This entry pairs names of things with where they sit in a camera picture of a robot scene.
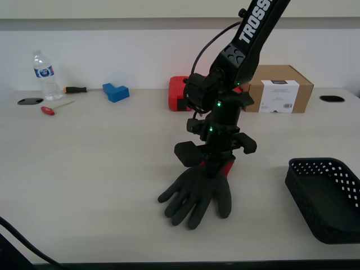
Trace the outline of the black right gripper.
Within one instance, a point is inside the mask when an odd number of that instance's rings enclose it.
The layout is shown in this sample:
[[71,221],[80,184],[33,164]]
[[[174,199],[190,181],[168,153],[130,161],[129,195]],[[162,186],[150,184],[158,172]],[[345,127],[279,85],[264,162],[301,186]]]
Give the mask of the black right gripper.
[[[208,176],[213,177],[220,173],[227,176],[236,159],[234,150],[243,148],[246,155],[257,150],[257,143],[247,134],[239,132],[237,125],[209,123],[201,135],[205,142],[201,150],[192,141],[187,141],[176,144],[174,153],[186,168],[204,165]],[[210,167],[210,158],[215,159],[215,168]]]

